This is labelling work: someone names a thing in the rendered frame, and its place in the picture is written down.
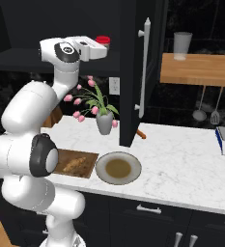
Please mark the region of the wooden wall shelf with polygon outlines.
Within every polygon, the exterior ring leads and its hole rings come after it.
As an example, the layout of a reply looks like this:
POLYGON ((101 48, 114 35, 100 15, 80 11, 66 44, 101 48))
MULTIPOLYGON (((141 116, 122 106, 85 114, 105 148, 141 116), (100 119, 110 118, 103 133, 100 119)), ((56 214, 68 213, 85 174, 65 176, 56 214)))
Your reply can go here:
POLYGON ((187 54, 184 61, 164 53, 161 83, 225 87, 225 55, 187 54))

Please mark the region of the clear glass cup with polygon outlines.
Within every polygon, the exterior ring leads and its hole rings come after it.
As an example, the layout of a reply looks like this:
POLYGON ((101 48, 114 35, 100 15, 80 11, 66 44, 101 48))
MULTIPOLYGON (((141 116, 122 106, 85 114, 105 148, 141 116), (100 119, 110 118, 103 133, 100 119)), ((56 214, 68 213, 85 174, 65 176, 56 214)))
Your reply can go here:
POLYGON ((192 34, 188 32, 176 32, 174 34, 174 59, 184 61, 191 43, 192 34))

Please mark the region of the dark wall cabinet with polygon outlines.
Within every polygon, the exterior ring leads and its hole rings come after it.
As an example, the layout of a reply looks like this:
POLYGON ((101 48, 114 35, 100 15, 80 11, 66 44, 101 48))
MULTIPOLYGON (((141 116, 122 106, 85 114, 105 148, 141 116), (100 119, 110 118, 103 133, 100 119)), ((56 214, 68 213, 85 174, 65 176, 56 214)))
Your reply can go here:
POLYGON ((0 0, 0 70, 51 73, 39 56, 48 38, 110 38, 108 55, 83 62, 79 73, 120 74, 120 0, 0 0))

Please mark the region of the dark drawer front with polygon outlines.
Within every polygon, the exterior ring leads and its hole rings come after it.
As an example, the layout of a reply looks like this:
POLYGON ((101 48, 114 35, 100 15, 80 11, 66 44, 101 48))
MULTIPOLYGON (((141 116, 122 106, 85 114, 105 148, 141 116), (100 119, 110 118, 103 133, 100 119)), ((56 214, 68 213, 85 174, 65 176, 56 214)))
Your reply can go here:
POLYGON ((190 209, 166 206, 155 203, 141 202, 122 198, 110 198, 110 209, 113 215, 119 215, 120 220, 125 220, 130 225, 135 224, 140 228, 167 228, 176 225, 187 227, 192 215, 190 209), (138 205, 147 208, 160 208, 161 214, 147 211, 138 211, 138 205))
POLYGON ((225 233, 225 215, 194 210, 190 219, 190 226, 225 233))

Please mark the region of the grey plate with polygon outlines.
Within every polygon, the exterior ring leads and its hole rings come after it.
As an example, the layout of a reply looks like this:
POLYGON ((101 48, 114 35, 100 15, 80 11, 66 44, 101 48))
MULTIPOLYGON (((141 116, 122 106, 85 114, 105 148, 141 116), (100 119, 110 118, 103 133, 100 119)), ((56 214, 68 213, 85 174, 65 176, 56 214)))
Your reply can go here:
POLYGON ((98 177, 113 185, 129 184, 141 175, 140 161, 130 153, 112 151, 100 157, 96 163, 98 177))

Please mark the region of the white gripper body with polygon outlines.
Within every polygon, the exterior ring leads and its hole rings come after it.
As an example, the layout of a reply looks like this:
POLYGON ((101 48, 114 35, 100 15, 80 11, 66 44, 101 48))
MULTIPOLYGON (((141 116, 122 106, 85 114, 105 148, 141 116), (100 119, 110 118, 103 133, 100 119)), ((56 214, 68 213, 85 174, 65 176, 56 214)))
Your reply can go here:
POLYGON ((107 56, 108 50, 104 45, 92 39, 88 39, 88 44, 90 47, 90 58, 92 60, 102 59, 107 56))

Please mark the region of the golden croissant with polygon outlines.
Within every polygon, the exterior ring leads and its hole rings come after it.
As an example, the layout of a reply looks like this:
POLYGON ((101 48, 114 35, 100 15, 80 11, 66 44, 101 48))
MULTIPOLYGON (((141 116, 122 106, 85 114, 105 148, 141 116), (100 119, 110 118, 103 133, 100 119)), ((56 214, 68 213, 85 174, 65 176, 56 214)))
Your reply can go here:
POLYGON ((64 172, 69 172, 72 169, 79 168, 84 162, 86 158, 85 157, 80 157, 76 159, 72 159, 66 167, 63 169, 64 172))

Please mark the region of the grey hanging ladle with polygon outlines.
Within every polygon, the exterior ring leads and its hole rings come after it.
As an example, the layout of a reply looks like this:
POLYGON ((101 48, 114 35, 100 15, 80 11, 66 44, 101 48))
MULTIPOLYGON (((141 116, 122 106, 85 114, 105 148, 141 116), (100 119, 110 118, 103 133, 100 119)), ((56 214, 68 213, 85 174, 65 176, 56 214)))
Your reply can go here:
POLYGON ((206 91, 206 87, 203 87, 203 92, 202 92, 202 95, 201 95, 199 108, 197 110, 195 110, 193 112, 193 114, 192 114, 193 119, 196 120, 197 122, 202 122, 207 117, 207 114, 201 109, 202 103, 203 103, 203 99, 204 99, 204 95, 205 95, 205 91, 206 91))

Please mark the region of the brown wooden block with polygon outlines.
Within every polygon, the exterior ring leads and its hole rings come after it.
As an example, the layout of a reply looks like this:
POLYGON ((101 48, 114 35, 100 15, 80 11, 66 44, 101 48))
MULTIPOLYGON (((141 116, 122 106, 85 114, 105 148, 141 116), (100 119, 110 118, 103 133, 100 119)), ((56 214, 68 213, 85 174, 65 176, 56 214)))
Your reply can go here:
POLYGON ((42 126, 51 128, 53 125, 57 124, 62 119, 62 117, 63 117, 62 110, 59 106, 57 106, 51 112, 51 114, 46 118, 42 126))

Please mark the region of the grey hanging spatula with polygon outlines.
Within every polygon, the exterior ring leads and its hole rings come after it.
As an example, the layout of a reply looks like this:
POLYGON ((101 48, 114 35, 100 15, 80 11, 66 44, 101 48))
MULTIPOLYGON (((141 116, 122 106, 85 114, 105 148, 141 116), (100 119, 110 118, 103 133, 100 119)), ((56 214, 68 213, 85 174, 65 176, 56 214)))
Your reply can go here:
POLYGON ((219 96, 218 96, 218 99, 216 102, 215 109, 211 113, 211 124, 213 124, 213 125, 218 125, 220 122, 220 115, 217 111, 217 108, 218 108, 218 105, 219 105, 219 102, 221 99, 222 92, 223 92, 223 88, 220 88, 220 92, 219 92, 219 96))

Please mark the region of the grey flower vase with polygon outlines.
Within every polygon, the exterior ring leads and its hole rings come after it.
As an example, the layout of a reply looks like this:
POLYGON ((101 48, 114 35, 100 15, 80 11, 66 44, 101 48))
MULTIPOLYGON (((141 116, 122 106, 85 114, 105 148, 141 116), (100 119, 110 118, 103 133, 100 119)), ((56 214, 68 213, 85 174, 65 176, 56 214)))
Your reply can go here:
POLYGON ((108 112, 106 115, 97 113, 96 116, 98 131, 101 135, 109 135, 112 128, 113 115, 108 112))

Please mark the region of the red-lidded jam jar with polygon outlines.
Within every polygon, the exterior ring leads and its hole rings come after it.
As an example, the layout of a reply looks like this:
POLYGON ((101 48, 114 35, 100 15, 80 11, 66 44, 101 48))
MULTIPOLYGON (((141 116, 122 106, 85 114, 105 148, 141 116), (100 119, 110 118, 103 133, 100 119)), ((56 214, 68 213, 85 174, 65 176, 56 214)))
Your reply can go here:
POLYGON ((96 42, 100 43, 101 45, 105 46, 107 49, 110 48, 110 38, 107 36, 97 36, 96 42))

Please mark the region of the white wall outlet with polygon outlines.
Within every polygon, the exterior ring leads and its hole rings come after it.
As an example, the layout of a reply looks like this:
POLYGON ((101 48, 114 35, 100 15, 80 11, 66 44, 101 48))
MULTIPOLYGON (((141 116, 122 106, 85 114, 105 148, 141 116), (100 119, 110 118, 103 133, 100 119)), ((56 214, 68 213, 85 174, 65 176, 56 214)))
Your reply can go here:
POLYGON ((109 94, 118 96, 120 94, 120 78, 110 77, 109 78, 109 94))

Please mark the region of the pink tulips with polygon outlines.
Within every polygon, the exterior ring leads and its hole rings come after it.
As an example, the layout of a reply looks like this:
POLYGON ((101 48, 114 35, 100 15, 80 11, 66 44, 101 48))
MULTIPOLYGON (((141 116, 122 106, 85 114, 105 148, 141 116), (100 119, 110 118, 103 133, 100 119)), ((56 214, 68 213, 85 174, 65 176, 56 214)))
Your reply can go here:
POLYGON ((79 105, 82 102, 87 104, 89 106, 88 109, 84 109, 81 111, 75 111, 72 115, 78 119, 80 123, 82 123, 85 120, 85 116, 88 113, 92 113, 95 116, 101 115, 105 116, 109 112, 112 113, 112 120, 110 123, 113 127, 118 126, 118 122, 115 119, 115 114, 120 115, 119 111, 108 102, 108 97, 104 96, 101 93, 101 90, 97 84, 97 82, 94 80, 94 77, 92 75, 88 75, 88 85, 91 88, 95 89, 95 92, 93 93, 91 90, 88 90, 87 88, 81 86, 78 84, 76 86, 77 91, 83 91, 82 95, 76 95, 73 96, 71 94, 67 94, 64 97, 64 102, 70 102, 72 101, 74 105, 79 105))

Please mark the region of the wooden cutting board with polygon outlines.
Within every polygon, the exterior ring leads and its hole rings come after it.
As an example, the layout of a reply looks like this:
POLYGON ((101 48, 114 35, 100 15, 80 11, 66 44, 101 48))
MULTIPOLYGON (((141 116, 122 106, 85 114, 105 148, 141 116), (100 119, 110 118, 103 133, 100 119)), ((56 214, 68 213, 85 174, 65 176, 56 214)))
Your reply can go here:
POLYGON ((71 151, 58 149, 59 160, 54 174, 65 175, 77 178, 89 178, 93 172, 94 166, 98 159, 98 154, 85 151, 71 151), (72 169, 69 172, 64 172, 63 169, 72 160, 80 157, 85 157, 85 162, 79 167, 72 169))

